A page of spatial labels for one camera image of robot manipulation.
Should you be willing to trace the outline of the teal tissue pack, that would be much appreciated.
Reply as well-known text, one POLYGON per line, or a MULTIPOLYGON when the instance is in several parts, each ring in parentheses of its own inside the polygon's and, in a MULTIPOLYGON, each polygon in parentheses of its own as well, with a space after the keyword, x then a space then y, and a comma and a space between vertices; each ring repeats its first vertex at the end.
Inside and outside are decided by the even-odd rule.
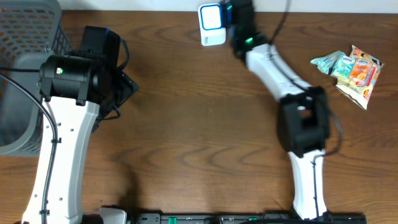
POLYGON ((345 55, 340 55, 332 68, 331 76, 348 79, 354 67, 355 60, 345 55))

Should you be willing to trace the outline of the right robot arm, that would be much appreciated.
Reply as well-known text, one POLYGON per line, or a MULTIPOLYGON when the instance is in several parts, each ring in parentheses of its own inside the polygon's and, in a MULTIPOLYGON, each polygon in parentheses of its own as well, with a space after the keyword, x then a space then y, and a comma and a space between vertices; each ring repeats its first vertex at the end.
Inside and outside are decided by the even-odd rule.
POLYGON ((323 222, 323 158, 330 136, 327 97, 320 86, 302 80, 274 45, 283 24, 271 37, 256 27, 252 1, 220 1, 222 25, 231 29, 235 56, 255 74, 278 102, 277 137, 289 155, 294 177, 293 216, 323 222))

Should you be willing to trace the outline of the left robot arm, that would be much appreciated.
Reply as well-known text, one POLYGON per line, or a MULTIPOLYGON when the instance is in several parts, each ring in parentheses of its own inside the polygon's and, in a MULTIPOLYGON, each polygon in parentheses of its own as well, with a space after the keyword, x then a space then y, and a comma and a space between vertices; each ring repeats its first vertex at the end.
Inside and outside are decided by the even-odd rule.
POLYGON ((139 88, 118 61, 126 46, 117 33, 88 26, 78 50, 52 55, 41 65, 42 142, 22 223, 131 223, 125 208, 86 213, 81 206, 90 136, 100 122, 119 118, 121 106, 139 88))

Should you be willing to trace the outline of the green snack packet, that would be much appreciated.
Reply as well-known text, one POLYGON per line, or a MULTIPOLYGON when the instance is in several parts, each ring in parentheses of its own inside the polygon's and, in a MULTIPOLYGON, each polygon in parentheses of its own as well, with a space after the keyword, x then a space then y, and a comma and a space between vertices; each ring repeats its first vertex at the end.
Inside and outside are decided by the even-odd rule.
POLYGON ((319 71, 326 75, 330 75, 336 61, 340 56, 346 56, 342 51, 336 51, 323 57, 314 58, 310 61, 311 64, 316 65, 319 71))

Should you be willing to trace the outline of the orange tissue pack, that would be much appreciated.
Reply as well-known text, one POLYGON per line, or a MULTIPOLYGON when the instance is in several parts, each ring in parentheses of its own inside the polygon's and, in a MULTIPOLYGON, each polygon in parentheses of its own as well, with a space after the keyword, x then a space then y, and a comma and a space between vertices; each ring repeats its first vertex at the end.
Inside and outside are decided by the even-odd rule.
POLYGON ((369 79, 373 73, 373 65, 374 63, 372 61, 357 58, 349 75, 349 79, 355 81, 357 85, 368 86, 369 79))

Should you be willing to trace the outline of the cream snack bag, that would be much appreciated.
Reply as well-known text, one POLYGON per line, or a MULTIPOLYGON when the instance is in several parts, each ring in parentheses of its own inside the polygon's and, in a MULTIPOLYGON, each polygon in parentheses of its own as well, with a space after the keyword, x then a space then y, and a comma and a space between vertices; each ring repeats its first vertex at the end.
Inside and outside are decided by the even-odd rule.
POLYGON ((367 110, 369 99, 373 92, 374 86, 377 82, 377 78, 385 65, 384 62, 379 59, 373 57, 372 55, 366 53, 365 51, 359 49, 355 45, 352 45, 352 51, 349 55, 350 58, 356 60, 357 58, 365 59, 372 61, 373 65, 373 73, 369 79, 369 85, 357 85, 355 81, 348 79, 339 78, 336 83, 336 88, 342 92, 345 96, 350 98, 354 103, 356 103, 359 107, 364 110, 367 110))

